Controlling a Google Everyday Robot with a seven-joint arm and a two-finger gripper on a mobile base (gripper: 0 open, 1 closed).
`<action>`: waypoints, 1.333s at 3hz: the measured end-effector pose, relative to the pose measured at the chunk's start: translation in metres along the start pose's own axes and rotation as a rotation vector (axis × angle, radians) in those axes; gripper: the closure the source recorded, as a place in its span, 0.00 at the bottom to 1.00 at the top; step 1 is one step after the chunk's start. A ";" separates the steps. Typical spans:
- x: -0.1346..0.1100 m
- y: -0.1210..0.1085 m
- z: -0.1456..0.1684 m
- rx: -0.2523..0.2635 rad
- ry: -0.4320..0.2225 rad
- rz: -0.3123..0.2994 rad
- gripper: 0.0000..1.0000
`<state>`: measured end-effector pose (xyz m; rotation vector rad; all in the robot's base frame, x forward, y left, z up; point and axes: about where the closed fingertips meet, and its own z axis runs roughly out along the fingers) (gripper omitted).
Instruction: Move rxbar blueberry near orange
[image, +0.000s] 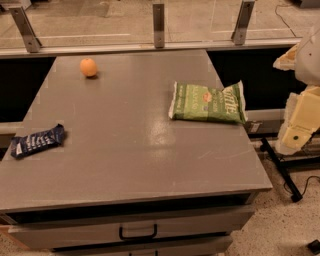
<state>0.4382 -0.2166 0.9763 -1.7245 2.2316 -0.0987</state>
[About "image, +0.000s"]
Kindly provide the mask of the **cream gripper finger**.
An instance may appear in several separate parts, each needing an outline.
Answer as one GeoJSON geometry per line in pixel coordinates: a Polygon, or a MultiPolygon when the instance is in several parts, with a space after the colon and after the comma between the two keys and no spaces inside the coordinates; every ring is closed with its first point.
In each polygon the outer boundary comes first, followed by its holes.
{"type": "Polygon", "coordinates": [[[286,53],[278,57],[273,63],[273,67],[283,71],[294,70],[298,46],[299,44],[292,46],[286,53]]]}
{"type": "Polygon", "coordinates": [[[291,93],[275,144],[276,151],[283,155],[300,151],[319,128],[320,87],[308,86],[300,94],[291,93]]]}

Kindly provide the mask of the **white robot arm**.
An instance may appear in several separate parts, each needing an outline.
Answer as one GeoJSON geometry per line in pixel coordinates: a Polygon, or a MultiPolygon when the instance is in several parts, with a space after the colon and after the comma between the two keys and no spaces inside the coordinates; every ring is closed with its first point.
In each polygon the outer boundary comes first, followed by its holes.
{"type": "Polygon", "coordinates": [[[320,23],[303,39],[276,59],[273,67],[293,70],[295,78],[307,85],[300,93],[290,93],[284,111],[276,151],[292,155],[300,151],[320,128],[320,23]]]}

